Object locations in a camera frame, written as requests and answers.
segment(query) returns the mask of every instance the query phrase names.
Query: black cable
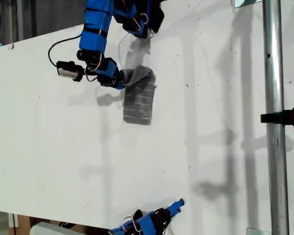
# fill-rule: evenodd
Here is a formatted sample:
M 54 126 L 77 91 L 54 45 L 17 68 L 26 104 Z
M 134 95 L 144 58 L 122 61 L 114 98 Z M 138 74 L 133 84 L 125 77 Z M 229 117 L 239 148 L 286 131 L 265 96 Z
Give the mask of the black cable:
M 14 218 L 14 214 L 12 214 L 13 216 L 13 229 L 14 229 L 14 235 L 16 235 L 16 228 L 15 228 L 15 218 Z
M 49 51 L 48 51 L 48 58 L 49 58 L 49 60 L 50 60 L 50 63 L 52 63 L 53 66 L 57 67 L 57 65 L 55 65 L 55 63 L 51 60 L 51 57 L 50 57 L 50 52 L 51 52 L 52 48 L 54 48 L 54 46 L 56 46 L 56 45 L 58 45 L 58 44 L 60 44 L 60 43 L 63 43 L 63 42 L 67 42 L 67 41 L 70 41 L 70 40 L 74 40 L 74 39 L 76 39 L 76 38 L 79 38 L 80 36 L 82 36 L 82 34 L 80 34 L 80 35 L 78 35 L 78 36 L 76 36 L 76 37 L 73 37 L 73 38 L 68 38 L 68 39 L 61 40 L 61 41 L 56 42 L 55 44 L 53 44 L 53 45 L 50 47 Z

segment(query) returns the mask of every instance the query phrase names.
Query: blue robotic arm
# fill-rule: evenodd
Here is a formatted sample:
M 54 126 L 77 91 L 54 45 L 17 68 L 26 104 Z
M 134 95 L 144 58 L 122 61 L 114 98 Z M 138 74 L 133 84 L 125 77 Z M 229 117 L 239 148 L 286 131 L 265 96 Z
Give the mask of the blue robotic arm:
M 148 30 L 158 32 L 164 19 L 163 0 L 87 0 L 84 29 L 77 58 L 85 61 L 86 69 L 73 62 L 58 62 L 58 73 L 72 74 L 74 81 L 83 75 L 97 75 L 102 86 L 122 89 L 123 72 L 112 58 L 105 58 L 107 36 L 112 16 L 124 30 L 139 38 L 147 38 Z
M 110 235 L 162 235 L 170 224 L 171 219 L 181 212 L 185 202 L 180 199 L 166 209 L 160 208 L 143 215 L 140 210 L 133 215 L 133 220 L 126 222 L 116 229 L 112 229 Z

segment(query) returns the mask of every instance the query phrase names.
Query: gray cloth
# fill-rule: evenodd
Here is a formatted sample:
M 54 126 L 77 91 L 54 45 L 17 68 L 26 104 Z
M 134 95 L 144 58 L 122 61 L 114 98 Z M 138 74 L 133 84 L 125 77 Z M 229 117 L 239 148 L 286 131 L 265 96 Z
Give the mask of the gray cloth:
M 123 119 L 127 123 L 150 125 L 156 77 L 145 66 L 123 70 L 126 86 Z

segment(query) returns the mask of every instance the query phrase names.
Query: metal pole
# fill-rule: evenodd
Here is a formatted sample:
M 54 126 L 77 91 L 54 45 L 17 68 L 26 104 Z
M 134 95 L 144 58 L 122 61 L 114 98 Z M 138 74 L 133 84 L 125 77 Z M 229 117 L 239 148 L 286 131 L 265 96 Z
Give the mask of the metal pole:
M 263 0 L 267 113 L 284 110 L 280 0 Z M 289 235 L 285 129 L 267 124 L 272 235 Z

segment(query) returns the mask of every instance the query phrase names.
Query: white table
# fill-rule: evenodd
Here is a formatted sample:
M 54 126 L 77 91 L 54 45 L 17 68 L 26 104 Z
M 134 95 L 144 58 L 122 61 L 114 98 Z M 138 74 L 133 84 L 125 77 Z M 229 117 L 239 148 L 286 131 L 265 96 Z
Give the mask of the white table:
M 262 5 L 170 0 L 159 34 L 137 44 L 112 23 L 106 57 L 153 69 L 151 126 L 123 122 L 122 95 L 59 77 L 47 51 L 82 27 L 0 48 L 0 211 L 113 228 L 136 209 L 187 205 L 175 235 L 270 231 Z M 286 108 L 294 106 L 294 1 L 283 1 Z M 75 60 L 78 40 L 52 51 Z M 294 235 L 294 129 L 288 137 Z

